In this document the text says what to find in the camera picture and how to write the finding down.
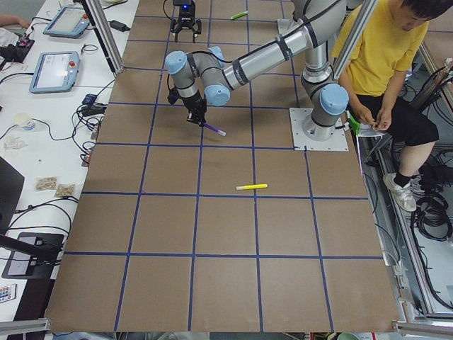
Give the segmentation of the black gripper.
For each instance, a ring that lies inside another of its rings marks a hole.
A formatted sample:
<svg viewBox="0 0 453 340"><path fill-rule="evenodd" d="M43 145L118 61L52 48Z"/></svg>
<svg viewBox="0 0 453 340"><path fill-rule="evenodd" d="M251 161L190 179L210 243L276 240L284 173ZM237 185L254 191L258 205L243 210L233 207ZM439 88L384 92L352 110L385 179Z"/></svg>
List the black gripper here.
<svg viewBox="0 0 453 340"><path fill-rule="evenodd" d="M189 123L205 124L205 114L207 112L207 101L203 98L194 101L186 101L185 107L188 109L186 120Z"/></svg>
<svg viewBox="0 0 453 340"><path fill-rule="evenodd" d="M190 29L193 32L192 42L195 43L197 37L202 32L200 19L195 18L196 4L194 0L173 0L173 6L178 7L178 18L171 19L171 33L174 42L178 42L178 34L182 29Z"/></svg>

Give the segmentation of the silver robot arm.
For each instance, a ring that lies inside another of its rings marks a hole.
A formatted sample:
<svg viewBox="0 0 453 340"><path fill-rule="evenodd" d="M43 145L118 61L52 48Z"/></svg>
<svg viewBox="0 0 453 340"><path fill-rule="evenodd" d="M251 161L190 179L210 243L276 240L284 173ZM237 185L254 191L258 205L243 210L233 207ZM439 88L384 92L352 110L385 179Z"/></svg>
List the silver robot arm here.
<svg viewBox="0 0 453 340"><path fill-rule="evenodd" d="M224 59L219 47L169 53L164 61L173 81L168 102L181 100L188 122L207 127L208 106L226 105L233 90L304 53L302 85L314 105L304 132L313 140L327 140L349 101L347 91L333 80L326 47L346 7L346 1L295 1L293 21L284 33L232 61Z"/></svg>

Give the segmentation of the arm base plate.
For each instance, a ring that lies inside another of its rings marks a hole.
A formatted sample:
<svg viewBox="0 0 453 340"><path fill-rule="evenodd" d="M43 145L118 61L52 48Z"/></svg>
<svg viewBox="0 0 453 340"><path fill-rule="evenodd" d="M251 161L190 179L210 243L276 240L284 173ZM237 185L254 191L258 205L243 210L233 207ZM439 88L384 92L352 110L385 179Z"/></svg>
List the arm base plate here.
<svg viewBox="0 0 453 340"><path fill-rule="evenodd" d="M330 127L317 125L312 108L290 108L293 149L296 151L348 152L343 122L340 116Z"/></svg>

